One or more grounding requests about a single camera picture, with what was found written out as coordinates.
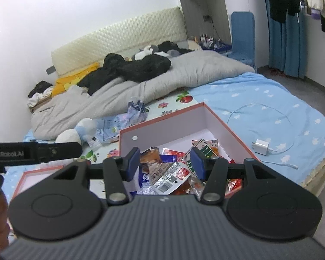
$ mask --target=quilted headboard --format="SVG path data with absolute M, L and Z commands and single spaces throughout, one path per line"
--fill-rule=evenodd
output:
M 65 76 L 93 62 L 103 63 L 108 53 L 132 56 L 134 49 L 186 38 L 179 7 L 169 8 L 114 23 L 80 37 L 53 51 L 52 61 L 58 75 Z

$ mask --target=gray floor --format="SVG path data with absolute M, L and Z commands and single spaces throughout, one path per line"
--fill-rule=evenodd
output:
M 290 77 L 274 75 L 270 71 L 260 71 L 267 78 L 273 79 L 286 87 L 293 95 L 304 100 L 310 106 L 321 112 L 325 116 L 325 93 L 313 85 Z M 314 238 L 325 247 L 325 187 L 319 195 L 319 200 L 323 206 L 323 217 L 319 223 Z

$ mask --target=yellow cloth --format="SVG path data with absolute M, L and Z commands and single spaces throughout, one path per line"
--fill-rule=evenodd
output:
M 55 82 L 54 89 L 52 91 L 52 97 L 66 92 L 71 85 L 77 85 L 79 81 L 81 81 L 90 72 L 93 72 L 98 69 L 99 66 L 100 64 L 98 62 L 95 62 L 88 66 L 86 69 L 83 69 L 82 71 L 78 71 L 72 75 L 57 79 Z

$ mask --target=gray comforter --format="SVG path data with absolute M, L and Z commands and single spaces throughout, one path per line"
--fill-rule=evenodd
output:
M 116 78 L 89 96 L 78 86 L 52 98 L 31 117 L 32 130 L 39 140 L 53 140 L 74 128 L 83 118 L 99 118 L 127 111 L 131 97 L 145 104 L 179 87 L 197 87 L 218 79 L 254 72 L 252 67 L 213 51 L 194 51 L 171 59 L 171 68 L 151 80 L 136 83 Z

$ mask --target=blue curtain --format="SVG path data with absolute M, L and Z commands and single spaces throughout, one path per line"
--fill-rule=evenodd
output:
M 266 0 L 270 32 L 269 67 L 277 68 L 286 75 L 303 78 L 306 72 L 305 16 L 302 12 L 287 14 L 286 23 L 270 18 L 270 2 Z

